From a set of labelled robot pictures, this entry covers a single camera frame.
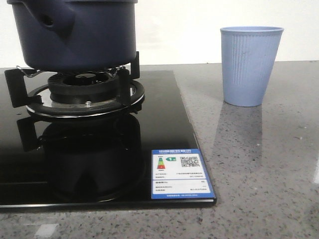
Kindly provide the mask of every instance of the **energy label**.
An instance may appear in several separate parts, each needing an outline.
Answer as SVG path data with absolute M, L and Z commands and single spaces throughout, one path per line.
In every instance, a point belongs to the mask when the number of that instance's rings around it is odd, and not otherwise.
M 152 199 L 214 197 L 199 149 L 152 150 Z

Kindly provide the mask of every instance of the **blue paper cup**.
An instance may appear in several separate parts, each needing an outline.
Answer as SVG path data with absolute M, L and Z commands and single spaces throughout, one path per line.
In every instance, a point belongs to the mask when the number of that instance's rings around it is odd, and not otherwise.
M 220 31 L 224 101 L 242 107 L 260 105 L 284 29 L 232 26 Z

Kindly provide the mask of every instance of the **granite countertop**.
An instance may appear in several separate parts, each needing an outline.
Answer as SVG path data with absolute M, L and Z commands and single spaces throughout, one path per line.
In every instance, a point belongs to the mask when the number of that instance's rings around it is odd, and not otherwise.
M 217 205 L 0 214 L 0 239 L 319 238 L 319 61 L 276 62 L 253 108 L 223 102 L 221 64 L 141 70 L 174 71 Z

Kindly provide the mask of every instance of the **black glass cooktop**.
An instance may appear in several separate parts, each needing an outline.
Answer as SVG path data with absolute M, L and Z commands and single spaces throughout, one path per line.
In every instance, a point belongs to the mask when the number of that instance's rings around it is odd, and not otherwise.
M 28 92 L 47 84 L 51 75 L 26 79 Z M 25 107 L 12 107 L 2 72 L 0 210 L 215 204 L 215 197 L 152 199 L 152 150 L 198 145 L 173 72 L 141 72 L 138 81 L 144 86 L 145 100 L 135 113 L 45 122 L 31 117 Z M 159 169 L 164 168 L 161 163 L 159 158 Z

